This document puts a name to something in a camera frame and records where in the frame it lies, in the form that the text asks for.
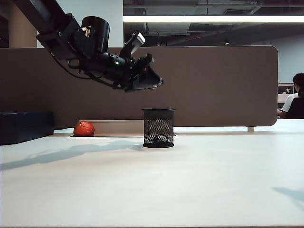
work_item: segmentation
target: office chair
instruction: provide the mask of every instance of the office chair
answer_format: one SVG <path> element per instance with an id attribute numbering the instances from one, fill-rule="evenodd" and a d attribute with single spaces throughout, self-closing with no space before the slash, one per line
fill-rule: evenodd
<path id="1" fill-rule="evenodd" d="M 293 99 L 287 112 L 286 119 L 304 119 L 304 97 Z"/>

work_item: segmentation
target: black box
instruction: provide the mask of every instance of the black box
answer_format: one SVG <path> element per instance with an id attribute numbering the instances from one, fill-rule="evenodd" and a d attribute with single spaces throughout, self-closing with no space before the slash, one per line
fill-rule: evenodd
<path id="1" fill-rule="evenodd" d="M 0 145 L 21 143 L 53 133 L 52 112 L 0 112 Z"/>

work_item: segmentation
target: ceiling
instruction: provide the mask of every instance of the ceiling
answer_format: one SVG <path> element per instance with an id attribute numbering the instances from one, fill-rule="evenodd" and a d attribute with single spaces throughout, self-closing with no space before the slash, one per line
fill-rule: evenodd
<path id="1" fill-rule="evenodd" d="M 123 0 L 124 16 L 303 16 L 304 0 Z M 304 23 L 124 23 L 124 41 L 141 32 L 144 46 L 245 45 L 304 34 Z"/>

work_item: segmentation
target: fluorescent light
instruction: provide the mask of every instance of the fluorescent light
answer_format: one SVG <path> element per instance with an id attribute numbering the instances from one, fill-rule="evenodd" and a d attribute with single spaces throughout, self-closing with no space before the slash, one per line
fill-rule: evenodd
<path id="1" fill-rule="evenodd" d="M 123 16 L 123 22 L 304 22 L 304 16 Z"/>

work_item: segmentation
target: person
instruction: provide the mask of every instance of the person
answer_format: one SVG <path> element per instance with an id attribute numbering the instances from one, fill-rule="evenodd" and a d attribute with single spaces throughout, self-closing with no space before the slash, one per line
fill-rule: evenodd
<path id="1" fill-rule="evenodd" d="M 289 108 L 291 106 L 292 101 L 296 97 L 304 97 L 304 73 L 298 73 L 294 76 L 293 78 L 294 86 L 297 91 L 295 94 L 290 94 L 287 99 L 285 104 L 283 105 L 281 110 L 277 110 L 277 115 L 286 118 L 286 115 L 289 111 Z"/>

